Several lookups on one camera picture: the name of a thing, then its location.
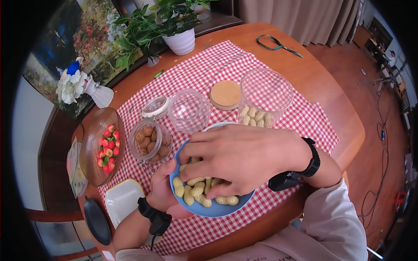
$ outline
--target wooden table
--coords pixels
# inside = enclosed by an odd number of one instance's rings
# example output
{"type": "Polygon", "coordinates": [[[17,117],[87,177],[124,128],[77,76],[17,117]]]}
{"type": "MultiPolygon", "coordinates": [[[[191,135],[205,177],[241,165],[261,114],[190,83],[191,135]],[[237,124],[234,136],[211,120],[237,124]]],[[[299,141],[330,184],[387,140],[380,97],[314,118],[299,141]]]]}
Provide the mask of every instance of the wooden table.
{"type": "MultiPolygon", "coordinates": [[[[239,25],[198,37],[194,51],[184,56],[176,56],[171,51],[164,53],[156,66],[142,66],[115,86],[113,88],[115,96],[109,107],[118,109],[137,91],[152,81],[153,76],[162,69],[168,70],[196,53],[225,40],[230,40],[245,51],[255,54],[260,61],[286,77],[309,102],[319,102],[321,104],[340,138],[339,144],[332,152],[332,157],[337,161],[342,171],[345,171],[365,138],[360,118],[341,87],[320,62],[302,45],[271,24],[239,25]],[[304,56],[304,59],[286,50],[270,51],[259,46],[255,40],[258,36],[264,34],[272,35],[284,46],[299,52],[304,56]]],[[[268,38],[263,39],[263,43],[267,46],[274,46],[274,43],[268,38]]],[[[96,110],[97,107],[95,106],[83,120],[84,125],[89,124],[89,118],[96,110]]],[[[75,135],[81,138],[81,128],[74,132],[73,136],[75,135]]],[[[95,199],[105,209],[97,188],[89,185],[85,195],[95,199]]],[[[188,260],[205,260],[268,238],[286,227],[303,212],[307,195],[307,191],[302,188],[282,204],[249,225],[207,245],[180,253],[178,256],[185,257],[188,260]]],[[[79,203],[84,214],[84,197],[79,197],[79,203]]],[[[115,229],[109,217],[107,218],[113,235],[115,229]]],[[[109,246],[103,246],[94,238],[93,241],[99,250],[111,251],[115,256],[113,243],[109,246]]]]}

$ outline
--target tripod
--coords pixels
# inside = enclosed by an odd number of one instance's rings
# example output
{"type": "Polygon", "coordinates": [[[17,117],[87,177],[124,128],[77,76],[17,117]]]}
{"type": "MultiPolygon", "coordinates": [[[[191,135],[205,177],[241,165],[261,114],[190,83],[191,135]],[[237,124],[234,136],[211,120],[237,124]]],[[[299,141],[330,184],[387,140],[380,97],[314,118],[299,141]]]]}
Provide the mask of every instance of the tripod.
{"type": "Polygon", "coordinates": [[[389,73],[390,73],[389,77],[383,77],[383,78],[372,80],[372,81],[360,82],[359,85],[366,85],[366,84],[371,84],[371,83],[373,83],[374,85],[377,82],[379,82],[379,88],[377,89],[376,94],[377,96],[380,96],[382,94],[381,90],[382,90],[382,86],[384,82],[389,82],[389,84],[393,83],[394,86],[397,85],[396,78],[398,77],[400,72],[404,69],[405,65],[406,65],[406,61],[402,63],[402,67],[396,72],[395,75],[393,75],[392,71],[389,70],[389,73]]]}

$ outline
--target green pepper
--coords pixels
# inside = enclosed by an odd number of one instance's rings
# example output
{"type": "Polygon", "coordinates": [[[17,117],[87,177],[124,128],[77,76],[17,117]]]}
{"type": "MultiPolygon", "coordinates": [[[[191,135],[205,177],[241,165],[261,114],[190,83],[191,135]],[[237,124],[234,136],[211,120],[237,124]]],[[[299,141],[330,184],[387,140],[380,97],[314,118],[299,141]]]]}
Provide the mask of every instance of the green pepper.
{"type": "Polygon", "coordinates": [[[158,77],[158,76],[160,76],[161,74],[163,74],[163,72],[164,72],[164,70],[162,70],[162,71],[160,71],[159,73],[157,73],[157,74],[154,76],[154,79],[157,79],[157,77],[158,77]]]}

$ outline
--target blue flower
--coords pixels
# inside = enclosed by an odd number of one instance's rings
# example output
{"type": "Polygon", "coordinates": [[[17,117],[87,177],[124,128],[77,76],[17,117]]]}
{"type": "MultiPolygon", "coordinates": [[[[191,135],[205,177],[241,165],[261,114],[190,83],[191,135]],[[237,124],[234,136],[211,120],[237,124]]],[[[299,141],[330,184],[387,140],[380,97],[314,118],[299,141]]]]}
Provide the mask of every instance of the blue flower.
{"type": "Polygon", "coordinates": [[[72,64],[70,64],[70,66],[68,66],[67,74],[74,75],[79,68],[80,64],[78,63],[78,61],[75,61],[72,64]]]}

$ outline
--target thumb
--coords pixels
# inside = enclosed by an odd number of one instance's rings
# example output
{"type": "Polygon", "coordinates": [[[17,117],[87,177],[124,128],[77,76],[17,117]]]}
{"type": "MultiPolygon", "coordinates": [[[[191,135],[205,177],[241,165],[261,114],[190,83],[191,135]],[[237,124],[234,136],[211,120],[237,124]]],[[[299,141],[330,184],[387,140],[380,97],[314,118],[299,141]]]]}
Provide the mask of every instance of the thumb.
{"type": "Polygon", "coordinates": [[[157,169],[157,171],[154,172],[153,178],[155,179],[163,179],[166,176],[173,173],[174,169],[176,168],[177,160],[171,159],[169,161],[163,162],[160,167],[157,169]]]}
{"type": "Polygon", "coordinates": [[[213,199],[219,196],[227,197],[233,195],[236,195],[233,184],[219,184],[209,190],[206,198],[213,199]]]}

